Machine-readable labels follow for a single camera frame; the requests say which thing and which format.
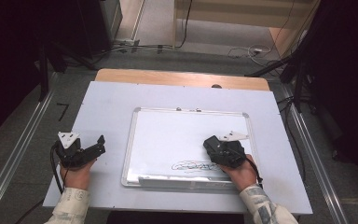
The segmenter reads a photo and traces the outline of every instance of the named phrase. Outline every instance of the sleeve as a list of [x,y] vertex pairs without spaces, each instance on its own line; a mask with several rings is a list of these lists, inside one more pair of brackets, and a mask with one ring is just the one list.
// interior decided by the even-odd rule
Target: sleeve
[[66,188],[46,224],[82,224],[90,204],[90,194],[83,189]]
[[273,203],[257,184],[244,189],[240,197],[252,214],[255,223],[297,223],[285,207]]

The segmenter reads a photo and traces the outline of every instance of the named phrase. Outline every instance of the black scribble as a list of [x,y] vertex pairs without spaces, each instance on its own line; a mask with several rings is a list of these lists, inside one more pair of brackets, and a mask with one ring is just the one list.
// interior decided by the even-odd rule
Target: black scribble
[[179,161],[172,166],[173,170],[186,170],[186,173],[200,171],[218,171],[220,167],[210,161]]

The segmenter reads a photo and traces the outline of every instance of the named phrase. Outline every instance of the cable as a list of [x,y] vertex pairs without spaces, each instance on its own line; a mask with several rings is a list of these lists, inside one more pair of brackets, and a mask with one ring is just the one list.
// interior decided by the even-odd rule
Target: cable
[[285,117],[285,121],[284,121],[284,129],[286,131],[289,131],[290,133],[290,136],[292,137],[293,141],[295,142],[295,145],[296,145],[296,149],[297,149],[297,152],[298,152],[298,156],[300,158],[300,161],[301,161],[301,167],[302,167],[302,181],[303,183],[306,182],[306,171],[305,171],[305,162],[304,162],[304,157],[302,155],[302,152],[300,151],[300,148],[298,146],[298,143],[297,143],[297,140],[295,139],[295,136],[293,135],[292,133],[292,130],[290,129],[290,125],[289,125],[289,122],[288,122],[288,116],[289,116],[289,112],[290,112],[290,109],[292,107],[292,103],[293,103],[293,99],[291,99],[287,105],[284,107],[284,117]]
[[191,5],[193,5],[193,0],[190,0],[190,5],[188,6],[186,23],[185,23],[185,37],[183,38],[182,44],[180,46],[178,46],[178,47],[175,47],[176,49],[181,48],[186,42],[186,39],[187,39],[187,23],[188,23],[188,17],[190,16]]
[[[63,193],[63,189],[62,189],[62,186],[61,186],[61,183],[60,183],[60,180],[58,178],[58,174],[57,174],[57,170],[56,170],[56,165],[55,165],[55,162],[54,162],[54,150],[55,148],[58,146],[57,143],[55,143],[51,149],[50,149],[50,164],[51,164],[51,168],[52,168],[52,171],[53,171],[53,174],[54,174],[54,177],[56,179],[56,182],[57,182],[57,186],[60,190],[60,193],[62,194]],[[15,224],[20,224],[22,223],[22,221],[28,216],[30,215],[40,204],[43,203],[43,201],[45,201],[45,199],[42,199],[40,202],[38,202],[37,204],[35,204],[32,208],[30,208],[27,212],[24,213],[24,215],[22,215],[19,220],[16,221]]]
[[275,39],[274,39],[274,44],[273,44],[272,47],[271,47],[272,49],[276,48],[276,42],[277,42],[277,40],[278,40],[278,37],[279,37],[279,35],[280,35],[280,33],[281,33],[283,27],[287,24],[287,22],[288,22],[289,19],[290,19],[290,16],[291,16],[291,14],[292,14],[293,7],[295,6],[295,1],[296,1],[296,0],[293,0],[293,2],[292,2],[292,7],[290,8],[289,15],[287,16],[286,22],[283,24],[283,26],[281,27],[281,29],[279,30],[277,36],[276,36]]
[[60,179],[59,179],[58,174],[57,174],[56,164],[54,162],[54,150],[55,150],[56,147],[58,147],[57,142],[51,147],[51,150],[50,150],[50,164],[51,164],[51,169],[52,169],[53,174],[54,174],[54,178],[55,178],[55,180],[57,182],[57,187],[60,190],[60,193],[63,194],[63,188],[61,186]]
[[24,215],[22,215],[22,217],[19,218],[19,220],[17,220],[15,222],[15,224],[20,224],[22,223],[22,221],[28,216],[30,215],[40,204],[42,204],[45,201],[45,199],[42,199],[42,201],[40,201],[39,203],[35,204],[32,208],[30,208],[27,212],[24,213]]
[[251,160],[249,160],[246,155],[242,155],[240,154],[239,152],[237,152],[236,150],[232,149],[232,148],[229,148],[229,147],[226,147],[226,149],[230,150],[231,152],[234,152],[236,153],[237,155],[239,155],[240,157],[242,157],[243,159],[245,159],[246,161],[249,162],[249,164],[252,166],[252,168],[254,169],[255,171],[255,174],[256,174],[256,177],[257,177],[257,182],[258,182],[258,185],[260,186],[260,188],[263,188],[263,178],[261,178],[260,174],[258,173],[258,169],[257,169],[257,166],[255,165],[254,162],[252,162]]

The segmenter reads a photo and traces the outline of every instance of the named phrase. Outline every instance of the white tabletop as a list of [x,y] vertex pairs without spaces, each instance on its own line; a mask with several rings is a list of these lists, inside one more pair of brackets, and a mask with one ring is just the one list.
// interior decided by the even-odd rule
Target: white tabletop
[[[246,111],[252,119],[259,170],[270,199],[293,214],[311,214],[310,201],[271,91],[91,82],[73,128],[82,147],[101,134],[106,152],[91,168],[90,207],[119,210],[243,213],[238,192],[202,189],[124,187],[120,178],[134,108],[189,108]],[[51,181],[44,206],[55,206],[60,193]]]

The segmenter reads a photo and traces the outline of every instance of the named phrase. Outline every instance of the metal rail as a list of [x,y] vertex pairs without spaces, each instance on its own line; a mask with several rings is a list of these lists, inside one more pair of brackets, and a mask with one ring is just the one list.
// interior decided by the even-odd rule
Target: metal rail
[[24,131],[22,132],[19,141],[16,146],[14,146],[13,151],[11,152],[7,162],[0,173],[0,201],[4,196],[7,187],[15,174],[17,167],[19,166],[22,156],[24,155],[34,133],[36,131],[37,126],[39,125],[40,120],[43,118],[43,115],[48,108],[48,104],[54,94],[55,91],[55,83],[58,81],[57,73],[53,73],[50,79],[51,89],[48,92],[46,98],[39,102],[34,110],[33,115],[29,119]]
[[[285,97],[293,95],[287,85],[283,85],[283,91]],[[313,144],[310,132],[307,128],[303,115],[298,114],[293,106],[291,107],[291,110],[291,114],[295,120],[295,124],[300,133],[301,140],[304,144],[307,155],[310,158],[310,163],[312,165],[313,171],[315,172],[316,178],[318,179],[319,185],[321,187],[322,193],[324,194],[327,206],[330,209],[330,214],[334,220],[334,223],[349,223],[345,212],[341,206],[339,198],[336,194],[336,191],[333,187],[333,184],[330,181],[329,175],[324,168],[324,164],[321,158],[319,157],[318,150]]]

